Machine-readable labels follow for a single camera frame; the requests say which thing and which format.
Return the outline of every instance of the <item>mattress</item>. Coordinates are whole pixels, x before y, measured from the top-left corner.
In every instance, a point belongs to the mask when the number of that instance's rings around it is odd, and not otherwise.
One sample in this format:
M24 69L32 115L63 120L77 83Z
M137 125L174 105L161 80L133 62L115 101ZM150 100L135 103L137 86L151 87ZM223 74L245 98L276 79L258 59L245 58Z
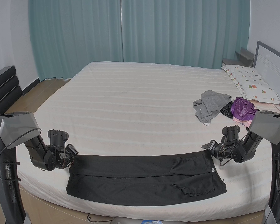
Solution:
M92 62L35 112L49 144L49 129L64 130L79 154L151 156L201 151L222 128L238 125L222 114L209 126L195 117L193 101L206 90L241 96L222 70L186 66ZM247 132L240 125L239 137ZM271 145L262 140L252 160L214 164L227 192L210 199L168 206L119 206L67 195L68 169L41 171L24 145L17 148L21 184L49 202L78 211L137 219L202 221L265 208L271 187Z

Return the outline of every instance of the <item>gray nightstand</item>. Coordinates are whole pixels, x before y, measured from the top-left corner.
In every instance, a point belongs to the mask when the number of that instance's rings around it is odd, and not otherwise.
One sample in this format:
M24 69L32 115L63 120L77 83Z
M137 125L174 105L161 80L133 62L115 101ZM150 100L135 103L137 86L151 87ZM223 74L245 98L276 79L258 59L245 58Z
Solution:
M241 47L240 53L235 52L238 60L223 59L222 66L224 65L241 65L245 67L252 67L254 62L254 54Z

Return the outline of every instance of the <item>pink cloth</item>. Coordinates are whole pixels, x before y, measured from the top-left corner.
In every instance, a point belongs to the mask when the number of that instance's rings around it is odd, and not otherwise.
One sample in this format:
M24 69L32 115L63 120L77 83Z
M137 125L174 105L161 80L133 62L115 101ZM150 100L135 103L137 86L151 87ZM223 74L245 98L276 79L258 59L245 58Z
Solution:
M242 125L244 125L244 126L246 126L248 128L250 127L250 124L252 122L252 120L239 120L239 119L237 119L235 117L233 117L232 120L236 121L236 122L239 122L239 123L241 123Z

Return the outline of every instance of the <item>gray cloth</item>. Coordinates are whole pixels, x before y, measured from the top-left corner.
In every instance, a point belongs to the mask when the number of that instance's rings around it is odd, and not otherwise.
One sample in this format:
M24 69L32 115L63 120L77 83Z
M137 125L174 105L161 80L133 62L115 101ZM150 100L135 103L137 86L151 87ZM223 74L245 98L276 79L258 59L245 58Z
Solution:
M196 110L198 119L203 124L209 125L210 120L216 117L220 110L230 101L230 95L209 90L201 94L201 99L193 102L193 108Z

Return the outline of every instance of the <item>tile floor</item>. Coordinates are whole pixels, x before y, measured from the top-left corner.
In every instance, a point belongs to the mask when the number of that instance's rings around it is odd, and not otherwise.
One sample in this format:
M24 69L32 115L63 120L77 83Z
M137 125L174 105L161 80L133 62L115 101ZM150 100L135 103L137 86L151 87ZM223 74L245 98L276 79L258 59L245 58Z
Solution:
M35 112L41 104L48 99L56 90L66 84L62 79L44 80L36 85L25 96L20 97L7 111L31 111ZM23 187L21 187L23 205L28 211L32 224L84 224L87 223L87 213L71 210L38 198ZM188 222L196 224L260 224L263 211L221 220L211 220L202 222ZM112 220L112 217L91 215L92 221ZM0 224L5 222L5 218L0 206Z

